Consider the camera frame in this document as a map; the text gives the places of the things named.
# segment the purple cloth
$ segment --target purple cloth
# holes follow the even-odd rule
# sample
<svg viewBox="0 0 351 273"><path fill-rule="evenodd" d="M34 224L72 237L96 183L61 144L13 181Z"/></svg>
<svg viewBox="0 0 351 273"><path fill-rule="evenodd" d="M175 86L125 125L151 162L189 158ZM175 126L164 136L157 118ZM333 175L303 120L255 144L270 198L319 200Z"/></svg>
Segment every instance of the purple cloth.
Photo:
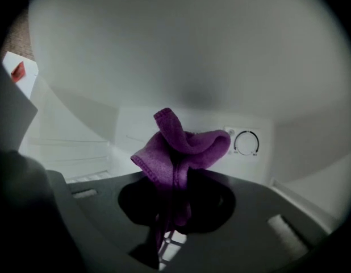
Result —
<svg viewBox="0 0 351 273"><path fill-rule="evenodd" d="M192 134L183 131L178 117L170 108L154 115L160 129L140 151L131 156L154 183L164 205L160 211L157 246L162 236L174 226L184 226L191 217L186 197L188 169L206 169L220 159L231 142L223 130Z"/></svg>

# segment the dial knob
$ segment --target dial knob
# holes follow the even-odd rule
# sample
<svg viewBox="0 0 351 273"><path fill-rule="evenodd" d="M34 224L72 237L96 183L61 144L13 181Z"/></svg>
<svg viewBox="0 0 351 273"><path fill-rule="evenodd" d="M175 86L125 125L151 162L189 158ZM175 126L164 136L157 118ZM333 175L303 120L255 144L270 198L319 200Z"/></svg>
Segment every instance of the dial knob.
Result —
<svg viewBox="0 0 351 273"><path fill-rule="evenodd" d="M252 131L243 131L235 139L235 150L244 156L255 155L259 149L259 140Z"/></svg>

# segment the purple microfiber towel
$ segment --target purple microfiber towel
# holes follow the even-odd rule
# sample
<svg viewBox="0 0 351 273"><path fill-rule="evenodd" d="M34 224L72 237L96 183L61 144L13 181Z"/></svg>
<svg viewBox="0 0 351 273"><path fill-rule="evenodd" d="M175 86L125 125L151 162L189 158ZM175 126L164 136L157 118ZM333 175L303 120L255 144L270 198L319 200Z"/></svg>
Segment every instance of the purple microfiber towel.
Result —
<svg viewBox="0 0 351 273"><path fill-rule="evenodd" d="M157 246L162 236L176 226L185 226L191 217L186 197L188 169L206 169L227 151L230 136L223 130L193 134L183 131L170 108L154 115L160 129L140 151L131 156L154 183L164 205L157 219Z"/></svg>

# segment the white plastic wall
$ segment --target white plastic wall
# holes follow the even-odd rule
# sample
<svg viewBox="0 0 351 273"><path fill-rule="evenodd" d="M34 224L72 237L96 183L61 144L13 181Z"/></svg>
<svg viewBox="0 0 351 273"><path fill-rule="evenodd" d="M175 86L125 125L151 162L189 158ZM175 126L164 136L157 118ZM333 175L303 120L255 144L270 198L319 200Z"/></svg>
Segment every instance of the white plastic wall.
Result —
<svg viewBox="0 0 351 273"><path fill-rule="evenodd" d="M335 217L351 201L339 201L351 183L351 48L323 1L32 0L29 19L40 74L97 134L114 131L114 174L137 170L129 156L171 107L194 131L261 130L259 162L212 169L274 178Z"/></svg>
<svg viewBox="0 0 351 273"><path fill-rule="evenodd" d="M351 93L351 53L319 0L32 0L42 76L115 108L276 121Z"/></svg>
<svg viewBox="0 0 351 273"><path fill-rule="evenodd" d="M109 169L108 141L77 118L40 74L30 100L38 113L25 134L22 153L46 169L61 172L67 180Z"/></svg>

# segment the control panel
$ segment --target control panel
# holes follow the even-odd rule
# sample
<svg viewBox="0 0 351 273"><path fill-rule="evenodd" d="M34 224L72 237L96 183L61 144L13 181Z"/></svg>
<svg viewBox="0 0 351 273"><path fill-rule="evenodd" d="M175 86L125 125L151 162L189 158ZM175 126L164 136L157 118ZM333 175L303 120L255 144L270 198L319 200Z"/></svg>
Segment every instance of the control panel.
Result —
<svg viewBox="0 0 351 273"><path fill-rule="evenodd" d="M259 130L225 127L225 131L231 137L228 155L232 155L238 160L258 160L260 151Z"/></svg>

